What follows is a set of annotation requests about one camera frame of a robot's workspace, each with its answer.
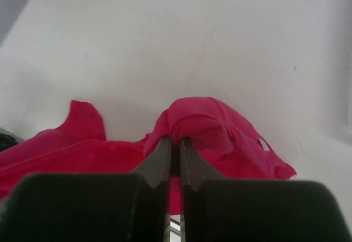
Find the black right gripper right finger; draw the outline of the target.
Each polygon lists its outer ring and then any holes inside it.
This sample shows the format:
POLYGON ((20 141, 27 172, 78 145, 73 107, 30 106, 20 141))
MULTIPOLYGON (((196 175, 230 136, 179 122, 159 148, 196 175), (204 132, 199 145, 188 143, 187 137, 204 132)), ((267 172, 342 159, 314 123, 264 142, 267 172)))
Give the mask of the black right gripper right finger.
POLYGON ((182 241, 351 241, 331 192, 314 181, 228 179, 180 143, 182 241))

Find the crimson pink t-shirt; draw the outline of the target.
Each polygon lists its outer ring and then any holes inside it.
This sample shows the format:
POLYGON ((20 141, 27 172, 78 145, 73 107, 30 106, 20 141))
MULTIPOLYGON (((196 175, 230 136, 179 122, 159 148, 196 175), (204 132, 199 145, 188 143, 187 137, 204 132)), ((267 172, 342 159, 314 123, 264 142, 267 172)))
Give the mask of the crimson pink t-shirt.
POLYGON ((163 136, 190 138, 197 152, 228 178, 289 179, 295 169, 280 159, 253 125, 212 97, 187 97, 163 111, 143 139, 109 141, 101 115, 72 101, 66 121, 1 153, 1 198, 35 172, 130 172, 163 136))

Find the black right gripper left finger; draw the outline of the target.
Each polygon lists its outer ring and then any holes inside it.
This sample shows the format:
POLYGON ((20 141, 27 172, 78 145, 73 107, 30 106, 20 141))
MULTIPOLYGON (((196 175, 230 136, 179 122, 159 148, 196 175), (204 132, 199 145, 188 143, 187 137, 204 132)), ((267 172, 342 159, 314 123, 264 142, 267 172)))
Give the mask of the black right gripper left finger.
POLYGON ((169 241, 172 141, 130 173, 41 173, 22 180, 1 241, 169 241))

